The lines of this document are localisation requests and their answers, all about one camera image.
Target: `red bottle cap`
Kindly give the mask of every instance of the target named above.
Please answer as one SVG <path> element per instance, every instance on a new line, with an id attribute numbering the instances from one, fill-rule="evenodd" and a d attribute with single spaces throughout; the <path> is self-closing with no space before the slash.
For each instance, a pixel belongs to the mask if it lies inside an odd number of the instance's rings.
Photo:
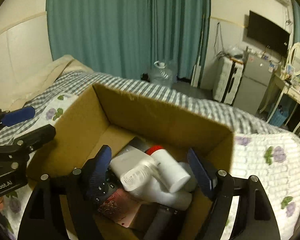
<path id="1" fill-rule="evenodd" d="M 154 153 L 155 151 L 161 150 L 161 149 L 164 149 L 161 145 L 155 145 L 155 146 L 152 146 L 150 149 L 148 149 L 148 150 L 146 151 L 146 154 L 151 155 L 151 154 Z"/>

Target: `white plastic container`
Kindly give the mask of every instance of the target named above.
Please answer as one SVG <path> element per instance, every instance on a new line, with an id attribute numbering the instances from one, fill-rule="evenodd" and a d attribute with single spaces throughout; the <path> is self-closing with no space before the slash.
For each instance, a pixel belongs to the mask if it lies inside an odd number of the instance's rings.
<path id="1" fill-rule="evenodd" d="M 120 176 L 120 181 L 126 191 L 132 191 L 144 186 L 152 176 L 160 181 L 160 176 L 155 165 L 155 160 L 142 160 L 136 167 Z"/>
<path id="2" fill-rule="evenodd" d="M 184 190 L 186 192 L 194 191 L 195 188 L 197 187 L 198 183 L 197 183 L 197 180 L 195 179 L 195 176 L 190 168 L 189 163 L 180 162 L 179 165 L 182 168 L 184 168 L 186 170 L 186 172 L 188 172 L 189 175 L 191 176 L 191 179 L 188 180 L 188 182 L 182 187 L 181 190 Z"/>
<path id="3" fill-rule="evenodd" d="M 141 161 L 155 164 L 155 161 L 149 155 L 132 146 L 128 146 L 111 160 L 110 168 L 118 178 L 121 178 L 122 175 L 138 166 Z"/>
<path id="4" fill-rule="evenodd" d="M 157 163 L 162 183 L 170 193 L 180 190 L 191 176 L 162 146 L 153 146 L 146 152 Z"/>
<path id="5" fill-rule="evenodd" d="M 189 207 L 192 201 L 191 193 L 183 190 L 175 193 L 167 192 L 166 188 L 154 177 L 151 177 L 146 185 L 130 191 L 129 193 L 144 201 L 157 202 L 183 211 Z"/>

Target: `white wall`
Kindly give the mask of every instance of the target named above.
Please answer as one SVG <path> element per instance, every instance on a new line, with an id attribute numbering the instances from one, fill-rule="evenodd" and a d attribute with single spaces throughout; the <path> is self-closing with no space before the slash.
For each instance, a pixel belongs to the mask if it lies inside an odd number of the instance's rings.
<path id="1" fill-rule="evenodd" d="M 0 104 L 23 80 L 52 62 L 46 0 L 5 0 L 0 6 Z"/>
<path id="2" fill-rule="evenodd" d="M 0 6 L 0 32 L 46 10 L 46 0 L 5 0 Z"/>
<path id="3" fill-rule="evenodd" d="M 257 50 L 264 50 L 264 46 L 246 37 L 247 16 L 252 10 L 263 17 L 268 18 L 288 32 L 293 32 L 293 24 L 286 27 L 286 20 L 293 22 L 292 5 L 288 8 L 276 0 L 211 0 L 211 17 L 207 55 L 202 73 L 200 87 L 211 90 L 216 76 L 216 53 L 214 42 L 216 37 L 216 25 L 221 23 L 224 47 L 238 45 L 245 49 L 247 45 Z M 290 35 L 290 43 L 293 40 L 293 33 Z M 280 56 L 272 53 L 272 59 L 280 61 Z"/>

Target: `checkered bedsheet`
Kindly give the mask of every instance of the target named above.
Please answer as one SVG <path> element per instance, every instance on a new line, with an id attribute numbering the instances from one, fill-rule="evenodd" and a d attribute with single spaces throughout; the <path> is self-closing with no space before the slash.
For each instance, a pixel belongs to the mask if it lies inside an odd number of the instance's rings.
<path id="1" fill-rule="evenodd" d="M 88 74 L 83 71 L 74 71 L 58 78 L 44 93 L 28 102 L 26 106 L 34 107 L 36 111 L 35 117 L 15 126 L 2 129 L 0 131 L 0 145 L 12 144 L 15 134 L 22 133 L 29 129 L 38 120 L 39 115 L 43 112 L 48 102 L 56 95 L 63 92 L 79 95 L 93 83 L 104 84 L 119 90 L 181 106 L 188 111 L 227 125 L 235 134 L 267 135 L 287 133 L 285 130 L 269 125 L 264 121 L 229 105 L 211 100 L 188 97 L 176 90 L 144 81 L 123 79 L 104 73 Z M 292 133 L 291 136 L 298 139 L 297 136 Z"/>

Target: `blue basket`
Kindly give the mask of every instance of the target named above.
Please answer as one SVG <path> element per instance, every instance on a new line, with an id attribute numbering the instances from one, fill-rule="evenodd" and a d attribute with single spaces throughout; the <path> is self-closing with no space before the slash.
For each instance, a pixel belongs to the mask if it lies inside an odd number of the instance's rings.
<path id="1" fill-rule="evenodd" d="M 271 109 L 269 111 L 267 119 L 269 118 L 270 114 L 272 113 L 273 108 L 274 108 L 274 104 L 272 104 L 272 106 L 271 106 Z M 281 125 L 283 125 L 284 121 L 287 119 L 288 114 L 289 114 L 288 110 L 283 110 L 283 114 L 281 114 L 279 111 L 279 108 L 277 108 L 276 111 L 274 112 L 273 116 L 271 117 L 269 124 L 280 127 Z"/>

